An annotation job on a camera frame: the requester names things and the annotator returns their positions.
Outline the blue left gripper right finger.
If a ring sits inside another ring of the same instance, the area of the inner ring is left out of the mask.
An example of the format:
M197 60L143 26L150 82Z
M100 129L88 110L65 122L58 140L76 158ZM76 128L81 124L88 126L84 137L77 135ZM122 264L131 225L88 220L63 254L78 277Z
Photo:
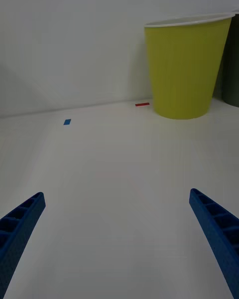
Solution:
M239 298L239 219L195 188L190 191L189 204L233 298Z

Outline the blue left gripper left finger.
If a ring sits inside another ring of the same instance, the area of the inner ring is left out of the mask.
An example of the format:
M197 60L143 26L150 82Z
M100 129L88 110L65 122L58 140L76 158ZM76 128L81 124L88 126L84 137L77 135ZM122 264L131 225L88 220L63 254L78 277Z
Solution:
M45 207L44 194L38 192L0 220L1 299Z

